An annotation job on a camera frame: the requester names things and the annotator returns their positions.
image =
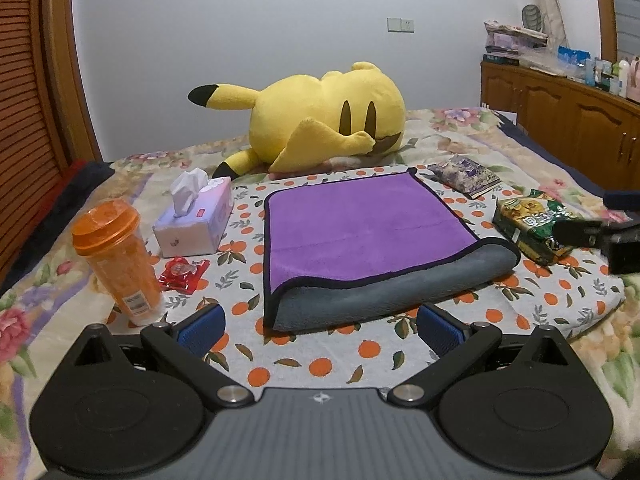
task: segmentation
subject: cabinet handle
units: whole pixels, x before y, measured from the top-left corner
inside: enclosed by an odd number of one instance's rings
[[[618,149],[618,161],[620,162],[620,157],[622,157],[622,147],[625,144],[626,132],[622,134],[622,140],[620,140],[620,148]]]
[[[631,139],[631,148],[629,148],[629,158],[626,160],[626,164],[631,164],[631,159],[634,158],[634,148],[636,146],[636,138]]]

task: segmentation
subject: pikachu plush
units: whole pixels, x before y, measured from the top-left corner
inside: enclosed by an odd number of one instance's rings
[[[204,85],[189,100],[216,110],[251,110],[250,148],[222,162],[213,177],[237,178],[262,163],[272,173],[308,170],[334,156],[383,155],[398,149],[404,101],[396,85],[372,63],[320,79],[293,75],[257,91]]]

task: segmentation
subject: white paper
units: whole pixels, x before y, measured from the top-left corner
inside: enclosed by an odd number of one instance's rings
[[[174,217],[185,216],[200,190],[207,185],[209,177],[207,172],[200,168],[185,171],[176,178],[169,190],[174,199]]]

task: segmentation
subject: red fabric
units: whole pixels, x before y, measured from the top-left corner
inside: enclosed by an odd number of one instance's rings
[[[62,178],[60,179],[60,182],[58,182],[43,197],[42,202],[40,203],[40,209],[37,215],[34,216],[33,220],[31,221],[31,224],[33,225],[33,227],[36,227],[36,225],[38,225],[42,221],[42,219],[49,213],[49,211],[51,211],[51,208],[53,208],[53,205],[56,203],[56,200],[60,196],[60,193],[63,192],[66,185],[69,182],[71,182],[71,179],[74,177],[74,175],[78,171],[80,171],[82,168],[84,168],[85,165],[86,165],[85,160],[74,160],[71,163],[71,166],[66,168],[65,172],[62,174]]]

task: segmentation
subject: tissue box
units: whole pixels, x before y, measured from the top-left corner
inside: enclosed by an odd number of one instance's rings
[[[554,197],[532,189],[527,196],[498,200],[494,225],[531,260],[548,266],[572,249],[554,240],[552,229],[556,220],[574,218],[578,217]]]
[[[174,217],[171,204],[153,225],[162,256],[196,256],[213,254],[234,207],[231,179],[215,178],[200,190],[189,212]]]

